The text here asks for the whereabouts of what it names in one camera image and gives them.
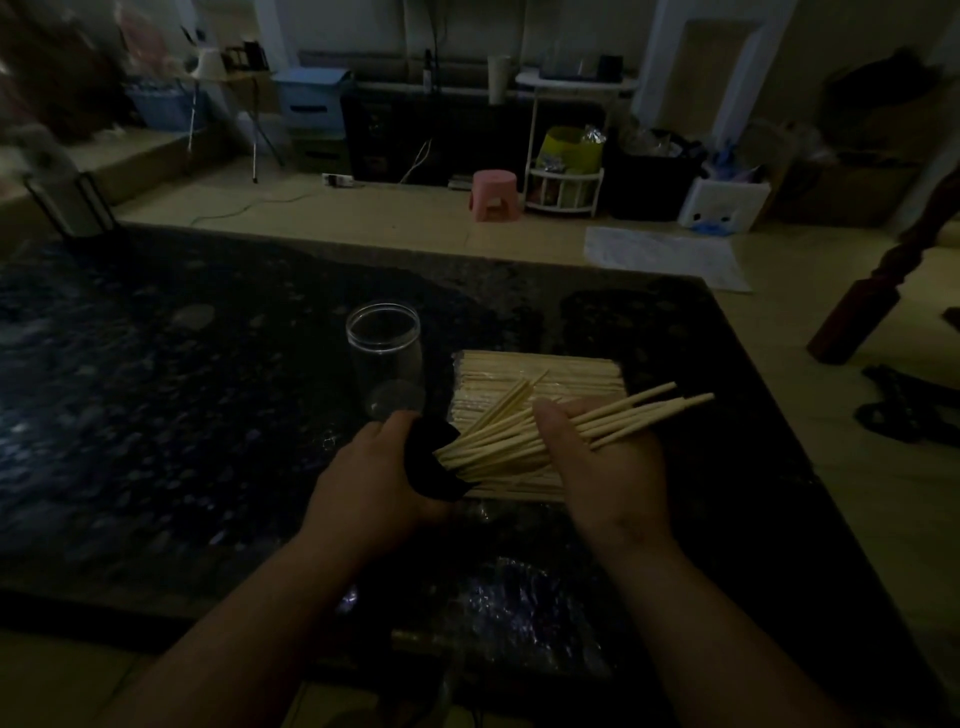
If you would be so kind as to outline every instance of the white mat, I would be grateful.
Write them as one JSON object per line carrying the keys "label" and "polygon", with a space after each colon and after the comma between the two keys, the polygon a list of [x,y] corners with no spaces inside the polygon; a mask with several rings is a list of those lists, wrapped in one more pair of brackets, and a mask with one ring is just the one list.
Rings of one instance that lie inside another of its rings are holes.
{"label": "white mat", "polygon": [[584,257],[601,268],[696,276],[710,288],[752,292],[736,262],[730,241],[722,237],[587,228]]}

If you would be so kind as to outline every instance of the right hand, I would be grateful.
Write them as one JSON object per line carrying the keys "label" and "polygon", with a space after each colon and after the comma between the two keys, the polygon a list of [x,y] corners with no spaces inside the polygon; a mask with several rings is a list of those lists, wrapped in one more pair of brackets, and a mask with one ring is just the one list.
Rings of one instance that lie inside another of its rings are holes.
{"label": "right hand", "polygon": [[591,450],[569,418],[607,403],[597,398],[534,402],[540,437],[564,482],[570,518],[601,562],[641,547],[672,547],[660,442],[649,430]]}

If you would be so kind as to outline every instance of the white box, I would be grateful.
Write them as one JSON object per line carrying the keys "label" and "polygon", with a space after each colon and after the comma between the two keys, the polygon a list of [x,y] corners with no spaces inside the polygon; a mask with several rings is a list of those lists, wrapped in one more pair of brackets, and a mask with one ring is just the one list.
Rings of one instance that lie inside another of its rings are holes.
{"label": "white box", "polygon": [[720,182],[696,179],[686,193],[677,222],[685,228],[712,224],[729,232],[746,232],[770,194],[769,182]]}

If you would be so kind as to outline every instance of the blue storage box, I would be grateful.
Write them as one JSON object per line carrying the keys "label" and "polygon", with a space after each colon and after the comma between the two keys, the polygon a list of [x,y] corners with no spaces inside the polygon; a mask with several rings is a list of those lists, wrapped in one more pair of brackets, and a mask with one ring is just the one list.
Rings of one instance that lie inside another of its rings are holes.
{"label": "blue storage box", "polygon": [[[137,113],[149,129],[158,132],[189,132],[193,89],[180,84],[157,85],[141,82],[124,86]],[[202,91],[197,96],[197,116],[194,131],[206,126],[207,102]]]}
{"label": "blue storage box", "polygon": [[344,130],[340,97],[353,86],[346,68],[287,68],[274,74],[280,112],[297,129]]}

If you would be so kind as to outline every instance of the bundle of chopsticks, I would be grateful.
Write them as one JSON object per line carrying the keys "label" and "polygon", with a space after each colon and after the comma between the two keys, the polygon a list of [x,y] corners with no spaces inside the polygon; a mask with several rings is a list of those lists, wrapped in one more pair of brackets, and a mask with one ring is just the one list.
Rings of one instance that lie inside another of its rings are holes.
{"label": "bundle of chopsticks", "polygon": [[[527,402],[545,375],[546,372],[533,381],[519,380],[459,438],[436,450],[434,455],[441,465],[466,482],[549,469],[550,458],[537,431],[533,408]],[[675,382],[662,384],[604,404],[571,418],[570,422],[590,449],[597,449],[713,399],[713,394],[704,394],[640,404],[676,387]]]}

